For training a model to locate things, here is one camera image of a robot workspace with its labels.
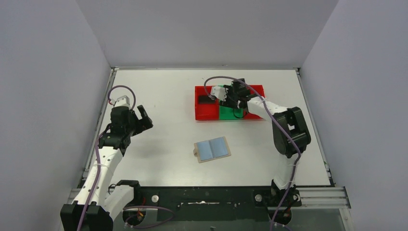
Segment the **beige card holder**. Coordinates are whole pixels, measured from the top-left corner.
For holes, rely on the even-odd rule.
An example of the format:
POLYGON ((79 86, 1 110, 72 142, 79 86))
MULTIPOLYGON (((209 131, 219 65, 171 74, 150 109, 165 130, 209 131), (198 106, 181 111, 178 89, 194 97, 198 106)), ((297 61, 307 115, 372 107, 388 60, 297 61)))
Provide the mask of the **beige card holder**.
POLYGON ((218 137, 194 143, 193 154, 199 163, 204 163, 231 156, 231 151, 226 137, 218 137))

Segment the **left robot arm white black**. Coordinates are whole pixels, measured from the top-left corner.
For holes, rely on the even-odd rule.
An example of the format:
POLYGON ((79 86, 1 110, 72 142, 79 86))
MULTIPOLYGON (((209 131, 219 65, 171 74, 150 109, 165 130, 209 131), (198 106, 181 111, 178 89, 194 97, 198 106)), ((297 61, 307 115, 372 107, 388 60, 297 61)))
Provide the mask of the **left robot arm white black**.
POLYGON ((107 195, 111 179, 123 159, 131 137, 153 127, 143 105, 137 106, 141 117, 128 106, 115 106, 111 110, 111 122, 99 135, 95 144, 96 159, 85 183, 72 203, 63 205, 60 211, 66 231, 111 231, 114 219, 122 208, 137 205, 142 191, 137 180, 120 180, 119 187, 107 195))

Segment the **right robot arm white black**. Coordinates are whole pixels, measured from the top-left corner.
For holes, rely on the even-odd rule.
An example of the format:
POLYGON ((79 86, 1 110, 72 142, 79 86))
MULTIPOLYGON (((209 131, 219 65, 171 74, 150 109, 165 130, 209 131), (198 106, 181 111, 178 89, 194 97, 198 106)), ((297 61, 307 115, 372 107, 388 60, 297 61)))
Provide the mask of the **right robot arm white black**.
POLYGON ((243 78, 234 79, 230 85, 211 88, 211 96, 219 105, 233 111, 242 110, 242 115, 255 115, 271 122, 273 144, 279 152, 278 167, 271 182, 272 202, 276 205, 293 206, 300 201, 295 186, 298 162, 311 143, 304 115, 299 107, 279 106, 267 100, 243 78))

